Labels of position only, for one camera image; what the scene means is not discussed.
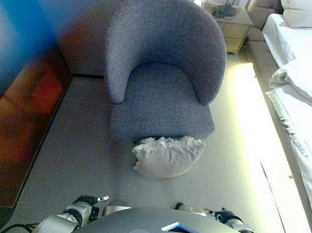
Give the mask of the dark right robot hand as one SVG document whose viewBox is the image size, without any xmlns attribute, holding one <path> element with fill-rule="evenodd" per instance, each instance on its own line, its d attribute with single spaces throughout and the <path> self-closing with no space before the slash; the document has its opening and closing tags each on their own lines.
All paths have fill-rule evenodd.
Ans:
<svg viewBox="0 0 312 233">
<path fill-rule="evenodd" d="M 232 223 L 232 224 L 243 224 L 243 221 L 240 217 L 234 215 L 234 213 L 226 208 L 221 208 L 220 211 L 212 211 L 208 210 L 206 212 L 207 215 L 213 216 L 215 220 L 225 224 L 225 223 Z"/>
</svg>

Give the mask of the dark left robot hand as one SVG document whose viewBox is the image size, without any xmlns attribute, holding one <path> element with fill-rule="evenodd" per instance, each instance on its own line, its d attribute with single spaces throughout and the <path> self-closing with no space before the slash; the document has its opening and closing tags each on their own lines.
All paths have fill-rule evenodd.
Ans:
<svg viewBox="0 0 312 233">
<path fill-rule="evenodd" d="M 80 203 L 86 203 L 90 206 L 94 206 L 100 201 L 107 201 L 107 200 L 109 200 L 109 196 L 107 195 L 100 196 L 100 197 L 95 197 L 95 196 L 90 196 L 90 195 L 80 195 L 78 198 L 76 198 L 74 203 L 80 202 Z"/>
</svg>

